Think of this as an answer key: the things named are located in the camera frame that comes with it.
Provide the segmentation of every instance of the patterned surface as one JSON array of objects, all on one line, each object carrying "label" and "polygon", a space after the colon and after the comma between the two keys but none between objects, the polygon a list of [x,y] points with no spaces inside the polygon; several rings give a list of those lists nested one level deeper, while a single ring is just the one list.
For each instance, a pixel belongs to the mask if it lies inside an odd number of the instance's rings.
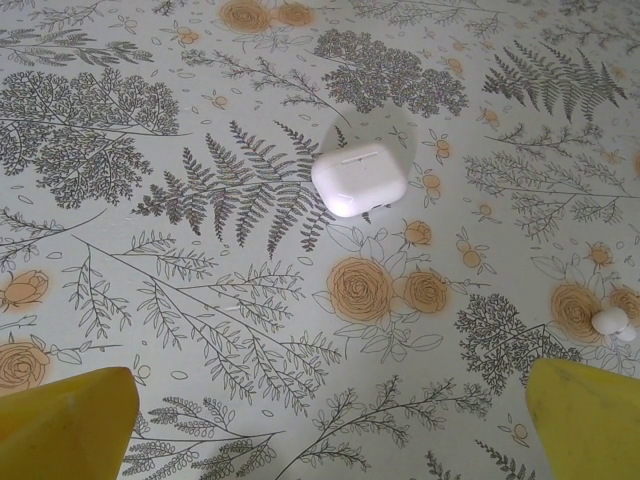
[{"label": "patterned surface", "polygon": [[[123,478],[551,478],[533,361],[640,376],[638,2],[0,10],[0,394],[130,367]],[[373,139],[411,188],[337,220]]]}]

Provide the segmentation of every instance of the leaf illustration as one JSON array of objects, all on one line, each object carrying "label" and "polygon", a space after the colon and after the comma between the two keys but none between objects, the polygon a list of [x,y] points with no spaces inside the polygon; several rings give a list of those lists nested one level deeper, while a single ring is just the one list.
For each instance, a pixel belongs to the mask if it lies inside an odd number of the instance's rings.
[{"label": "leaf illustration", "polygon": [[411,344],[411,348],[419,352],[428,352],[434,348],[438,348],[442,343],[441,335],[423,335],[416,338]]},{"label": "leaf illustration", "polygon": [[312,297],[325,312],[331,314],[336,313],[335,309],[333,308],[333,304],[331,303],[331,294],[329,292],[316,292],[312,295]]},{"label": "leaf illustration", "polygon": [[70,363],[72,365],[82,365],[82,358],[80,357],[80,354],[75,350],[58,350],[56,352],[56,357],[58,358],[58,360],[64,363]]}]

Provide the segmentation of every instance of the fern illustration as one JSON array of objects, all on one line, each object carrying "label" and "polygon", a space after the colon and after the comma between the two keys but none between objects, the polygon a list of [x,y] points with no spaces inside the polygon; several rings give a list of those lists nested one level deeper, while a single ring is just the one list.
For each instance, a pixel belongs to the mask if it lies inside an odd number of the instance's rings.
[{"label": "fern illustration", "polygon": [[57,204],[129,199],[151,163],[136,136],[178,132],[178,104],[161,83],[106,68],[72,80],[42,72],[7,76],[0,90],[0,161],[5,175],[32,168]]},{"label": "fern illustration", "polygon": [[[243,435],[232,430],[235,410],[219,400],[205,398],[201,404],[182,397],[165,397],[165,406],[149,412],[155,425],[171,425],[181,434],[175,438],[149,435],[149,421],[139,413],[123,463],[124,476],[147,473],[148,480],[166,478],[191,466],[204,470],[200,480],[224,479],[233,473],[253,471],[276,458],[269,442],[282,432]],[[216,447],[215,454],[211,448]]]},{"label": "fern illustration", "polygon": [[438,480],[461,480],[461,475],[452,476],[451,470],[444,470],[441,463],[438,463],[435,454],[429,450],[426,455],[429,473]]},{"label": "fern illustration", "polygon": [[515,372],[526,385],[538,358],[580,361],[577,349],[565,348],[546,324],[528,327],[518,310],[502,295],[472,294],[467,310],[458,312],[456,328],[466,334],[460,341],[462,359],[472,372],[480,372],[491,392],[501,395]]},{"label": "fern illustration", "polygon": [[198,235],[206,217],[213,213],[220,241],[235,217],[236,239],[242,247],[256,226],[271,216],[267,241],[270,257],[287,232],[302,220],[301,244],[305,251],[312,251],[321,232],[334,220],[311,183],[311,166],[320,155],[318,144],[280,122],[276,124],[291,140],[295,157],[273,153],[274,144],[267,145],[232,121],[231,134],[244,158],[207,134],[213,165],[204,167],[185,148],[182,163],[186,181],[165,171],[166,187],[152,185],[150,195],[144,196],[133,212],[165,214],[173,224],[186,219]]},{"label": "fern illustration", "polygon": [[487,75],[483,91],[515,98],[522,105],[526,105],[528,97],[536,109],[539,110],[543,105],[552,115],[556,103],[561,100],[569,121],[578,106],[587,120],[592,122],[594,109],[601,103],[609,101],[618,107],[616,96],[627,99],[604,63],[598,71],[581,50],[578,50],[580,62],[577,63],[544,43],[542,45],[551,52],[553,59],[518,41],[514,43],[517,52],[504,48],[513,65],[495,55],[501,71],[490,69],[492,75]]},{"label": "fern illustration", "polygon": [[317,439],[302,450],[278,474],[275,480],[296,462],[302,462],[317,468],[326,460],[342,462],[348,468],[358,467],[362,471],[371,468],[362,447],[353,447],[349,442],[335,444],[336,437],[348,434],[367,433],[387,434],[398,448],[405,447],[411,438],[410,426],[400,423],[400,415],[415,419],[428,430],[443,430],[446,419],[439,416],[449,410],[471,413],[480,418],[491,407],[491,396],[477,384],[465,384],[462,391],[456,392],[453,379],[444,382],[431,382],[422,389],[422,394],[408,400],[400,398],[402,380],[394,375],[390,380],[377,385],[378,395],[375,401],[365,404],[359,401],[355,390],[350,388],[327,399],[329,410],[320,410],[313,424],[320,431]]},{"label": "fern illustration", "polygon": [[489,454],[489,456],[496,461],[496,465],[500,467],[500,470],[507,474],[507,480],[535,480],[536,472],[532,470],[527,477],[527,468],[524,465],[518,466],[516,465],[516,461],[513,458],[509,458],[506,455],[502,455],[496,449],[482,443],[479,440],[476,440],[476,443],[482,448],[485,452]]}]

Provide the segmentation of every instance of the tree illustration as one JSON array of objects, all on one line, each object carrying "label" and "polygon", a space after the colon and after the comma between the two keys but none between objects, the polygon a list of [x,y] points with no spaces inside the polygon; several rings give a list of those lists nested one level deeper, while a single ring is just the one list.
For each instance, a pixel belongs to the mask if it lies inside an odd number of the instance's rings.
[{"label": "tree illustration", "polygon": [[165,171],[166,187],[151,185],[150,195],[145,195],[133,212],[164,214],[173,224],[187,220],[198,235],[202,223],[212,213],[220,241],[227,223],[235,217],[240,246],[246,244],[258,224],[269,222],[267,251],[270,256],[285,234],[300,221],[302,246],[306,251],[313,250],[320,232],[334,220],[311,183],[311,166],[320,155],[318,143],[276,123],[292,142],[295,157],[272,153],[276,148],[274,144],[266,144],[232,121],[230,131],[244,158],[238,158],[207,134],[212,165],[203,165],[185,148],[182,163],[187,179]]},{"label": "tree illustration", "polygon": [[467,369],[480,372],[492,393],[501,395],[507,380],[518,372],[526,385],[538,358],[580,361],[577,349],[566,348],[546,324],[527,327],[520,313],[502,295],[471,294],[467,310],[458,312],[456,328],[466,334],[460,341]]},{"label": "tree illustration", "polygon": [[269,442],[282,432],[244,435],[233,430],[236,418],[222,402],[205,398],[201,404],[182,397],[165,397],[164,406],[149,412],[155,425],[171,425],[170,438],[150,435],[149,421],[139,413],[123,463],[124,476],[148,473],[149,480],[166,478],[190,466],[203,470],[201,480],[244,477],[276,458]]},{"label": "tree illustration", "polygon": [[[86,7],[82,13],[86,16],[95,13],[96,10],[92,7]],[[50,15],[46,15],[42,20],[40,26],[53,30],[56,26],[64,26],[65,22],[75,25],[74,16],[66,15],[67,13],[54,15],[50,12]],[[80,24],[81,12],[76,11],[74,15],[77,17],[77,23]],[[134,64],[153,61],[149,52],[140,50],[131,42],[109,42],[102,48],[89,46],[93,42],[96,42],[96,39],[90,38],[78,28],[58,30],[57,32],[50,31],[46,34],[37,33],[33,28],[0,29],[0,51],[11,52],[7,58],[26,67],[34,67],[37,64],[65,67],[75,60],[82,60],[89,65],[101,67],[116,65],[121,61]]]},{"label": "tree illustration", "polygon": [[[511,208],[520,215],[516,225],[529,238],[548,241],[567,211],[578,222],[617,223],[622,219],[620,203],[640,200],[628,192],[625,178],[585,154],[568,166],[535,162],[506,152],[465,157],[469,183],[496,197],[510,194]],[[588,180],[599,182],[598,188]]]},{"label": "tree illustration", "polygon": [[474,36],[487,38],[502,30],[500,16],[505,12],[489,10],[476,2],[427,2],[410,0],[349,0],[356,16],[387,20],[389,25],[400,27],[417,25],[431,20],[436,25],[446,26],[464,22],[465,29]]},{"label": "tree illustration", "polygon": [[449,72],[423,69],[416,55],[372,41],[369,33],[331,29],[320,36],[313,53],[340,64],[322,79],[331,97],[355,105],[359,112],[391,100],[428,118],[441,106],[460,115],[469,105],[464,86]]},{"label": "tree illustration", "polygon": [[33,168],[57,204],[78,208],[88,199],[117,204],[130,199],[151,163],[135,136],[174,135],[178,104],[164,84],[123,77],[106,68],[100,77],[72,80],[19,72],[0,91],[0,159],[6,175]]},{"label": "tree illustration", "polygon": [[495,55],[501,71],[491,68],[483,91],[501,93],[507,98],[515,98],[526,105],[544,108],[553,115],[556,103],[561,100],[567,120],[571,121],[576,107],[589,122],[593,121],[594,109],[605,101],[618,107],[616,96],[627,98],[624,90],[613,80],[604,63],[598,71],[591,61],[578,50],[580,62],[542,44],[551,54],[548,59],[543,54],[514,41],[517,52],[508,48],[504,51],[512,64]]}]

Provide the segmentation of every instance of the branch illustration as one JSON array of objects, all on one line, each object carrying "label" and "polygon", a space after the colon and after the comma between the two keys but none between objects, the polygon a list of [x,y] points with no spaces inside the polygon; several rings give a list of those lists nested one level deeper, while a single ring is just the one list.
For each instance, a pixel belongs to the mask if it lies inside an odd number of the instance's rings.
[{"label": "branch illustration", "polygon": [[227,69],[227,71],[224,72],[224,76],[233,80],[242,77],[251,77],[251,86],[256,92],[259,92],[265,87],[282,88],[284,90],[299,92],[294,95],[287,95],[282,101],[282,105],[306,104],[316,108],[329,108],[351,126],[349,121],[336,110],[335,107],[318,95],[320,87],[315,82],[312,82],[307,75],[295,68],[292,68],[285,74],[278,73],[273,64],[263,57],[257,58],[257,67],[251,67],[241,64],[238,59],[226,53],[219,52],[218,50],[213,50],[209,56],[202,50],[188,50],[182,52],[182,60],[190,67],[213,67],[216,64],[220,65]]},{"label": "branch illustration", "polygon": [[561,157],[571,157],[567,147],[573,145],[595,145],[595,141],[602,137],[602,129],[593,124],[587,124],[579,131],[564,126],[554,135],[550,127],[543,125],[542,132],[535,137],[523,139],[526,134],[524,124],[519,123],[516,128],[499,137],[485,136],[496,142],[513,145],[518,153],[526,153],[534,160],[546,160],[547,150]]},{"label": "branch illustration", "polygon": [[0,50],[11,52],[7,58],[26,67],[35,67],[37,64],[65,67],[75,60],[101,67],[116,65],[120,61],[134,64],[153,61],[151,53],[140,50],[135,43],[114,41],[96,48],[90,46],[93,42],[96,42],[96,39],[90,38],[78,28],[46,34],[37,33],[33,28],[0,29]]},{"label": "branch illustration", "polygon": [[[608,166],[579,154],[570,168],[546,161],[533,166],[520,156],[497,152],[492,158],[466,157],[467,180],[490,195],[511,194],[512,209],[521,215],[516,225],[529,238],[548,241],[560,228],[569,210],[574,220],[620,221],[619,202],[637,201],[628,193],[624,179]],[[594,193],[586,179],[597,180],[617,192]]]},{"label": "branch illustration", "polygon": [[[416,0],[349,0],[356,16],[387,20],[389,25],[400,27],[417,25],[431,20],[446,26],[464,22],[464,27],[478,38],[487,38],[502,30],[500,15],[505,12],[480,7],[477,2],[429,2]],[[482,15],[480,19],[467,16]]]},{"label": "branch illustration", "polygon": [[42,10],[34,10],[29,14],[31,21],[40,18],[38,27],[41,30],[45,28],[52,32],[54,28],[62,30],[65,26],[75,27],[76,25],[82,25],[85,20],[93,22],[92,15],[104,17],[104,14],[98,10],[98,6],[105,1],[113,0],[98,0],[91,5],[79,5],[75,7],[65,7],[64,10],[58,10],[51,7],[44,7]]},{"label": "branch illustration", "polygon": [[627,55],[640,48],[640,24],[633,15],[619,19],[617,23],[604,20],[601,26],[593,20],[580,19],[579,22],[580,27],[558,23],[553,28],[545,28],[542,38],[552,45],[559,45],[568,39],[577,40],[581,46],[594,41],[603,50],[607,50],[611,44],[621,44]]},{"label": "branch illustration", "polygon": [[[77,236],[74,238],[90,251],[99,252],[146,278],[145,287],[140,292],[147,295],[147,299],[138,306],[138,310],[148,312],[144,323],[153,326],[156,337],[162,339],[163,348],[170,344],[182,349],[184,342],[199,344],[203,349],[204,365],[211,367],[212,380],[222,376],[224,387],[230,391],[232,399],[238,395],[251,403],[258,389],[264,396],[293,408],[296,414],[306,414],[308,405],[305,399],[314,397],[328,374],[324,365],[340,362],[341,355],[322,333],[311,338],[305,332],[299,338],[280,340],[272,335],[274,329],[270,323],[262,322],[252,314],[245,312],[241,315],[243,318],[238,318],[229,309],[211,305],[192,295],[189,289],[180,289],[145,272],[127,261],[126,256],[109,253]],[[277,268],[279,266],[270,271],[265,267],[260,273],[254,272],[253,277],[261,276],[261,281],[269,281],[271,275],[277,274]],[[258,289],[263,287],[270,291],[268,285],[255,286]],[[294,298],[300,297],[295,288],[291,288],[289,293]],[[278,308],[283,312],[283,318],[288,318],[286,306],[273,305],[272,293],[266,298],[262,304],[264,308]],[[203,312],[190,313],[182,306],[185,300],[197,304]],[[85,305],[89,307],[91,302],[85,302]],[[254,325],[244,321],[245,315]],[[104,315],[98,313],[97,317],[103,318]]]},{"label": "branch illustration", "polygon": [[442,383],[432,382],[429,387],[423,388],[421,397],[414,396],[401,402],[398,399],[400,382],[396,375],[378,385],[378,396],[375,402],[368,406],[358,401],[358,395],[352,388],[329,398],[329,412],[320,410],[318,418],[313,421],[320,430],[320,435],[296,455],[275,480],[281,478],[298,461],[308,463],[314,468],[325,460],[342,461],[349,468],[358,466],[366,471],[371,465],[362,453],[361,447],[354,448],[349,442],[336,446],[332,440],[348,433],[386,433],[399,448],[403,448],[409,442],[409,425],[399,424],[396,414],[403,413],[408,419],[417,419],[428,430],[442,430],[446,420],[437,416],[438,410],[446,411],[449,406],[453,406],[459,413],[472,413],[482,418],[491,406],[490,395],[479,385],[465,384],[461,393],[454,393],[456,385],[453,379]]},{"label": "branch illustration", "polygon": [[38,255],[37,243],[45,238],[53,237],[61,233],[74,230],[78,227],[86,225],[95,220],[104,213],[104,210],[92,218],[78,223],[72,227],[66,228],[55,220],[36,223],[35,221],[25,220],[20,212],[12,214],[8,207],[0,209],[0,226],[7,225],[12,232],[27,232],[27,237],[13,239],[12,237],[3,236],[0,243],[0,272],[15,270],[15,260],[18,254],[23,255],[24,262],[31,260],[32,255]]},{"label": "branch illustration", "polygon": [[[232,473],[244,476],[243,472],[255,470],[276,457],[269,442],[283,432],[236,433],[230,427],[235,410],[218,400],[205,398],[202,406],[181,397],[165,397],[163,402],[166,406],[149,412],[151,423],[172,425],[181,435],[171,438],[148,435],[149,422],[139,413],[131,436],[134,443],[124,457],[124,463],[130,466],[123,475],[152,472],[148,479],[160,479],[191,466],[205,470],[201,480],[221,480]],[[210,453],[212,447],[217,450],[215,455]],[[208,457],[198,460],[205,453]]]}]

